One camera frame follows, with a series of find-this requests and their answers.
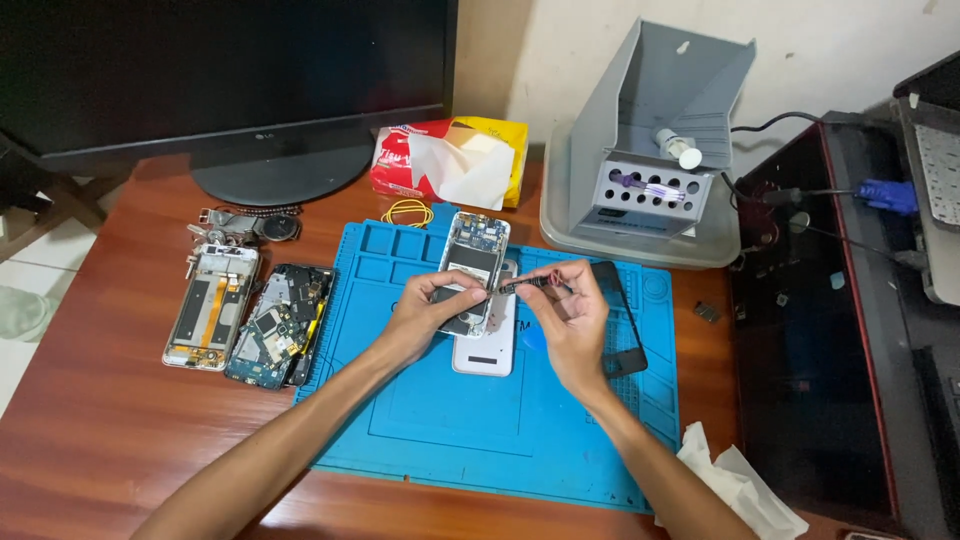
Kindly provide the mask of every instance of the tissue pack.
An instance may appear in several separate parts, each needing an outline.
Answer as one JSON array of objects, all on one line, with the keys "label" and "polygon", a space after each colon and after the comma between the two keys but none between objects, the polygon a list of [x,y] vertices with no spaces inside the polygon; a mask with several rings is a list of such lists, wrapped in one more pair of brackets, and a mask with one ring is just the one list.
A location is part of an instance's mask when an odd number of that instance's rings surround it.
[{"label": "tissue pack", "polygon": [[516,208],[527,158],[526,124],[479,116],[382,128],[373,190],[485,209]]}]

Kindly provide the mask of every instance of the hand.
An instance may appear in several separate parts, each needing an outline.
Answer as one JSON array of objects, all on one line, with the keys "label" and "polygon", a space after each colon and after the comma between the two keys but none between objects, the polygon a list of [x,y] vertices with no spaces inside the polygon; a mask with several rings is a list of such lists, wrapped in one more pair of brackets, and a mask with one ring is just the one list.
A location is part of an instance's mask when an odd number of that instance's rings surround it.
[{"label": "hand", "polygon": [[[430,304],[434,290],[453,283],[465,290]],[[377,342],[389,349],[389,357],[398,358],[400,367],[406,367],[420,359],[440,325],[486,299],[483,285],[460,270],[414,276],[407,280],[394,315]]]},{"label": "hand", "polygon": [[566,286],[518,285],[516,294],[534,311],[546,337],[550,364],[561,384],[581,402],[597,391],[610,391],[600,357],[610,307],[585,259],[558,262],[522,278],[559,270]]}]

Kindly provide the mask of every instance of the lg monitor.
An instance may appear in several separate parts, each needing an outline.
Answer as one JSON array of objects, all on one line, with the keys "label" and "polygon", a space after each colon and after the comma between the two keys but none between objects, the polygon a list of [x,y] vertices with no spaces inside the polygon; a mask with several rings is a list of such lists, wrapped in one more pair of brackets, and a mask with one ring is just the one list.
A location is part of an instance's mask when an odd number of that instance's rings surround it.
[{"label": "lg monitor", "polygon": [[313,199],[372,129],[451,115],[456,21],[457,0],[9,0],[0,139],[73,174],[189,153],[214,197]]}]

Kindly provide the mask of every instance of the blue silicone repair mat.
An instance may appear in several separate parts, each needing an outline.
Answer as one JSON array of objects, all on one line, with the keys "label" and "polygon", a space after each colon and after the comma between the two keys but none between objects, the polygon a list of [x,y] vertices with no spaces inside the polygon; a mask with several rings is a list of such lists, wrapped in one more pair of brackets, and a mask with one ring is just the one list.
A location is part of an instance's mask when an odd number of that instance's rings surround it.
[{"label": "blue silicone repair mat", "polygon": [[[455,209],[438,209],[428,230],[368,220],[344,229],[339,273],[315,368],[294,403],[324,384],[380,334],[407,278],[435,272]],[[577,256],[511,246],[520,273]],[[640,325],[649,368],[612,381],[630,410],[671,451],[680,443],[670,275],[617,263]],[[560,385],[546,352],[523,333],[537,322],[517,302],[514,370],[508,377],[453,371],[453,337],[438,333],[426,356],[362,409],[314,468],[386,479],[588,504],[651,508],[607,435]],[[636,345],[622,308],[611,308],[608,353]]]}]

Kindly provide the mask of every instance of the wooden desk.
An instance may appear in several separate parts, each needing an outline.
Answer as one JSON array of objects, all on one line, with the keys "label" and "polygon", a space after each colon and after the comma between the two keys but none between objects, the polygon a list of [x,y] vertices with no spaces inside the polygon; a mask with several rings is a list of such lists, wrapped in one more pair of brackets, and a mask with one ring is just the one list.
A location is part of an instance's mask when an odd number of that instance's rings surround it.
[{"label": "wooden desk", "polygon": [[[511,222],[514,243],[547,247],[540,176],[528,163],[520,208],[493,212]],[[300,239],[265,256],[332,264],[344,224],[379,218],[395,200],[364,178],[307,205]],[[290,406],[292,389],[160,363],[186,287],[185,227],[216,204],[185,157],[134,171],[0,420],[0,538],[128,538],[189,477]],[[727,280],[721,270],[672,274],[681,419],[704,422],[716,455],[738,439]],[[692,311],[698,301],[724,317],[707,323]],[[812,525],[808,537],[835,537],[835,522]],[[311,471],[244,537],[666,536],[650,516]]]}]

